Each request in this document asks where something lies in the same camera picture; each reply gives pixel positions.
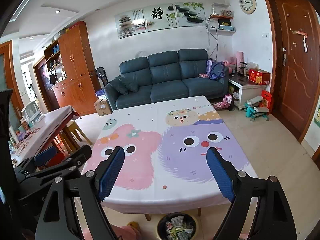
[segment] cartoon eye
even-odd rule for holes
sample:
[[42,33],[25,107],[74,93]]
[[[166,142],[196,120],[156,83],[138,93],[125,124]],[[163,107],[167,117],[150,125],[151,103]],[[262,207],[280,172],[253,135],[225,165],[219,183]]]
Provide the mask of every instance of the cartoon eye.
[[183,139],[183,144],[187,147],[196,147],[199,144],[199,138],[194,135],[189,135]]
[[103,158],[107,158],[113,151],[113,147],[111,146],[108,146],[108,147],[105,147],[102,151],[101,151],[101,156]]
[[136,146],[134,144],[128,144],[123,147],[124,149],[124,155],[125,156],[130,156],[136,152]]
[[207,138],[210,142],[217,143],[223,139],[223,136],[219,132],[209,132]]

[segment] pink cartoon character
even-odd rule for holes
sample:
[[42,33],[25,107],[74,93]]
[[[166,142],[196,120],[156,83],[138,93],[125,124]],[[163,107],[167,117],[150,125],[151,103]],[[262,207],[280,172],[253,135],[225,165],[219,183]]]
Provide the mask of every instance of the pink cartoon character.
[[95,170],[116,146],[121,146],[125,158],[115,186],[135,190],[148,188],[154,174],[151,154],[157,150],[160,142],[161,135],[157,132],[136,130],[132,124],[121,125],[112,134],[97,140],[83,174]]

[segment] red cartoon nose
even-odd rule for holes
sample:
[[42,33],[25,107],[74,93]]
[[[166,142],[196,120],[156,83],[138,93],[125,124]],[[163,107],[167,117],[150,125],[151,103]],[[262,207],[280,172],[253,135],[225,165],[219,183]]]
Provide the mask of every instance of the red cartoon nose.
[[209,146],[209,142],[203,141],[203,142],[201,142],[201,146],[202,147],[208,147]]

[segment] table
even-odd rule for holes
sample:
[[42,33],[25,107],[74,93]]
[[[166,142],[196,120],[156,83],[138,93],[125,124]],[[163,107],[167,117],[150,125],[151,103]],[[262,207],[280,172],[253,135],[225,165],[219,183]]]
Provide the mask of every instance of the table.
[[101,204],[121,213],[171,213],[229,203],[206,163],[209,147],[216,147],[237,170],[257,177],[204,96],[114,111],[82,174],[95,170],[116,146],[124,148],[124,164]]
[[245,108],[244,103],[247,100],[261,96],[262,90],[266,87],[266,85],[259,85],[247,77],[239,76],[238,74],[230,75],[229,82],[239,88],[239,101],[234,101],[235,106],[239,109]]
[[44,115],[44,118],[36,123],[29,134],[14,154],[11,154],[11,159],[17,160],[17,165],[26,158],[42,152],[47,149],[58,133],[63,130],[70,141],[74,138],[66,128],[70,120],[79,118],[72,106],[65,106],[57,110],[51,111]]

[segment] red wooden shelf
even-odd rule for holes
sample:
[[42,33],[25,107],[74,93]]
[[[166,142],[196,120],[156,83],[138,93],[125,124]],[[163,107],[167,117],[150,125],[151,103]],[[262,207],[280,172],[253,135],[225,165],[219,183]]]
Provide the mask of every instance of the red wooden shelf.
[[233,17],[222,16],[222,15],[211,15],[210,18],[211,19],[230,19],[230,20],[233,19]]

